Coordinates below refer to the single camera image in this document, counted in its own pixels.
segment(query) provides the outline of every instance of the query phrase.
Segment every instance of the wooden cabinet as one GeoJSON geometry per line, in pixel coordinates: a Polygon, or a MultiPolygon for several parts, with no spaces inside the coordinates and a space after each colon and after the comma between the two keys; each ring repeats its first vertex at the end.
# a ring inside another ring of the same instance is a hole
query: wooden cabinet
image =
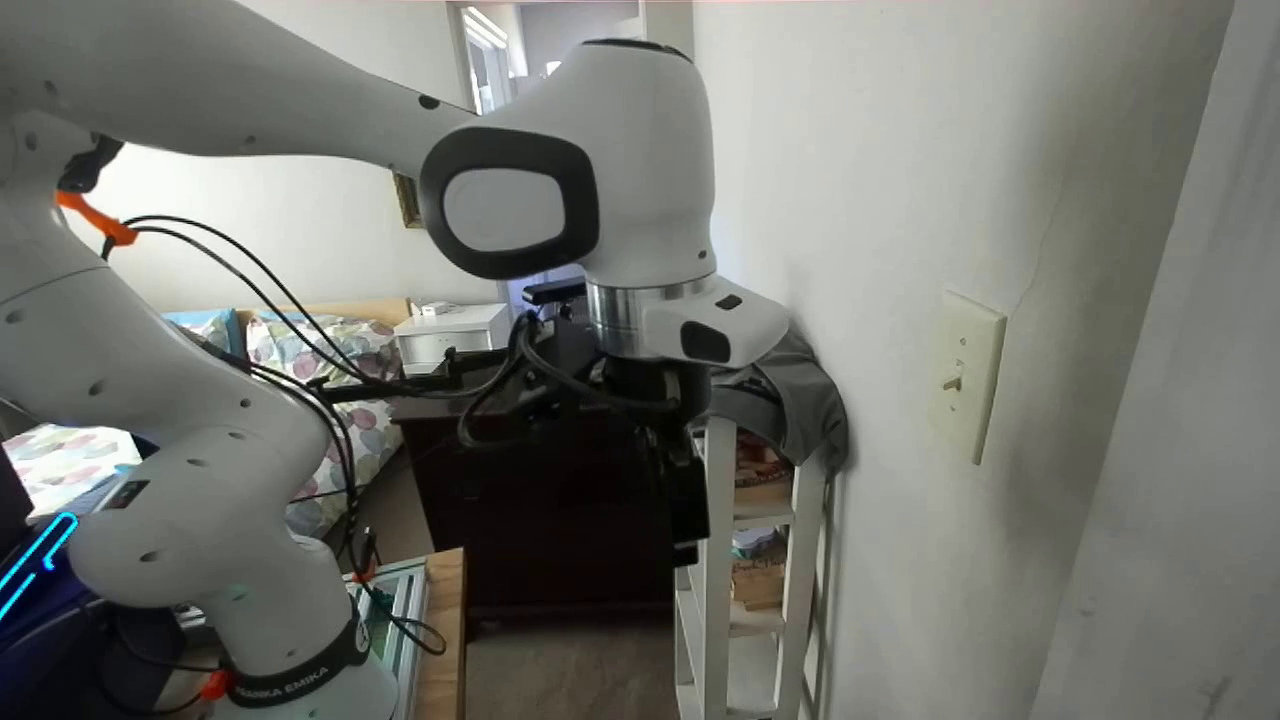
{"type": "MultiPolygon", "coordinates": [[[[392,399],[436,549],[470,549],[470,619],[674,608],[669,508],[637,431],[585,409],[522,448],[455,444],[455,405],[392,399]]],[[[504,431],[501,409],[476,431],[504,431]]]]}

